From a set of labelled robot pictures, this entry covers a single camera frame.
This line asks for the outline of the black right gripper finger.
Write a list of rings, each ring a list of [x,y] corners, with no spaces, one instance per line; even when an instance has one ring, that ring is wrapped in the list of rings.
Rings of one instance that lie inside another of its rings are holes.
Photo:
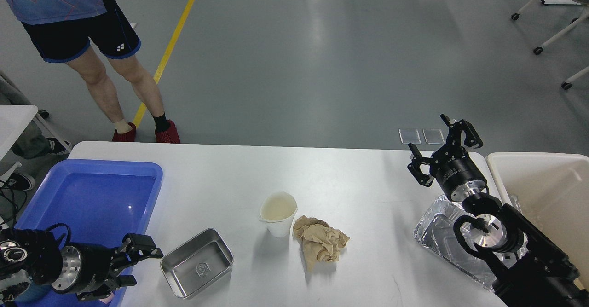
[[[431,174],[425,174],[421,166],[431,166],[435,164],[435,160],[431,157],[424,157],[413,143],[409,143],[408,147],[411,151],[411,162],[408,164],[407,169],[420,185],[431,187],[434,177]]]
[[[440,148],[442,155],[451,158],[463,158],[469,150],[480,148],[484,145],[474,126],[466,120],[454,120],[445,114],[440,118],[448,127],[448,135],[444,145]]]

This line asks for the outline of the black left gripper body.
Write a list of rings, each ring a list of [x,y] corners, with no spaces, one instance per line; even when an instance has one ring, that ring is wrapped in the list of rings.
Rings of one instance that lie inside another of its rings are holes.
[[[51,284],[53,292],[73,294],[78,301],[109,298],[121,288],[112,268],[112,261],[117,256],[116,248],[99,244],[72,243],[64,246],[61,249],[61,273]]]

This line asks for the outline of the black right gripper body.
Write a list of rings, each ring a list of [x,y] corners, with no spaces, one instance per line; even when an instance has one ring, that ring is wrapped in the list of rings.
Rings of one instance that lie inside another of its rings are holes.
[[[452,202],[463,202],[467,197],[487,188],[487,179],[469,155],[438,160],[432,176]]]

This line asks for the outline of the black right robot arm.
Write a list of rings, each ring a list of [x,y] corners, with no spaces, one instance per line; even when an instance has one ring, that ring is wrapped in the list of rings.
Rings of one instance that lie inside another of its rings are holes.
[[[436,182],[442,195],[414,231],[416,240],[480,282],[508,307],[586,307],[588,291],[576,284],[580,271],[569,256],[516,207],[492,196],[469,150],[480,148],[473,125],[442,114],[448,135],[423,156],[409,143],[407,168],[416,181]]]

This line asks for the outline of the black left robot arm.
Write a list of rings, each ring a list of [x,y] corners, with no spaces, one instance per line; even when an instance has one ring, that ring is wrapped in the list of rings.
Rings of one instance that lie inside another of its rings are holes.
[[[53,229],[1,230],[1,304],[15,307],[32,285],[50,286],[56,294],[74,294],[78,301],[107,299],[124,287],[135,286],[133,275],[122,272],[146,259],[164,254],[152,237],[127,233],[118,248],[71,241],[71,228],[55,237]]]

